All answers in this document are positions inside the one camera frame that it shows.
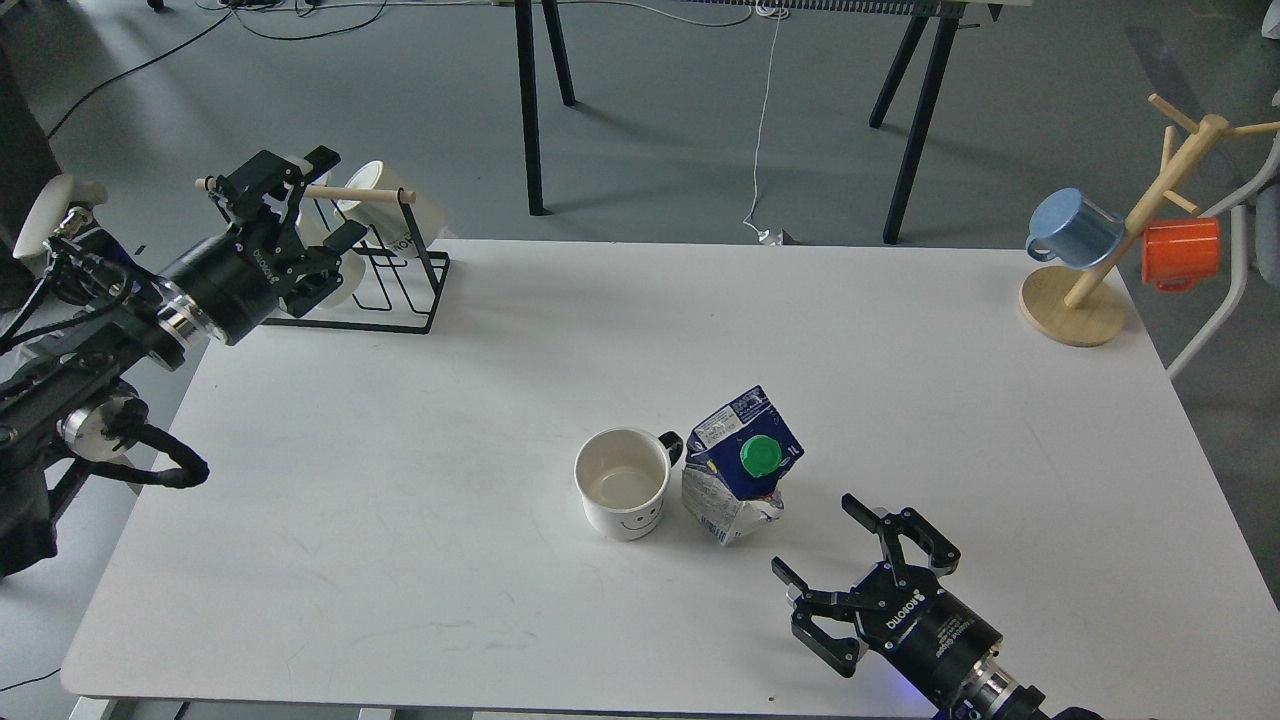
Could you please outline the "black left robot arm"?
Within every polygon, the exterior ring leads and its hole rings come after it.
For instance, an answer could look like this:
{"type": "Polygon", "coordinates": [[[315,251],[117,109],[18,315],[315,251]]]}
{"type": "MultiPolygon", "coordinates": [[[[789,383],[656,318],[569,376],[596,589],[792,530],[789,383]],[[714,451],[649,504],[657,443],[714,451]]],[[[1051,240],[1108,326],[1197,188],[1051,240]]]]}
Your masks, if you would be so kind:
{"type": "Polygon", "coordinates": [[[175,369],[204,338],[236,345],[275,311],[303,316],[334,293],[366,229],[346,222],[310,246],[296,222],[305,191],[339,160],[325,146],[300,161],[261,151],[215,177],[227,229],[160,274],[50,238],[52,264],[72,264],[99,296],[3,384],[4,577],[56,555],[58,520],[92,475],[178,489],[209,478],[202,457],[148,423],[123,375],[145,359],[175,369]]]}

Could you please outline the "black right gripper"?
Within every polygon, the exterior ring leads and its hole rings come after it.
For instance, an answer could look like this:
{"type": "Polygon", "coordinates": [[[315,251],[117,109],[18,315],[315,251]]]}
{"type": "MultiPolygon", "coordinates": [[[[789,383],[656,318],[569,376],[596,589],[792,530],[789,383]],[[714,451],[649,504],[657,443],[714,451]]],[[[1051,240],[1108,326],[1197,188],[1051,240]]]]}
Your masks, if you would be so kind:
{"type": "Polygon", "coordinates": [[[772,559],[771,570],[787,585],[792,634],[840,676],[852,676],[874,650],[933,705],[977,706],[980,671],[1004,637],[940,584],[937,577],[956,571],[960,550],[915,509],[878,515],[850,493],[841,507],[878,537],[884,562],[841,592],[813,589],[782,559],[772,559]],[[925,552],[932,571],[906,562],[901,537],[925,552]],[[818,618],[846,623],[855,635],[835,638],[818,618]]]}

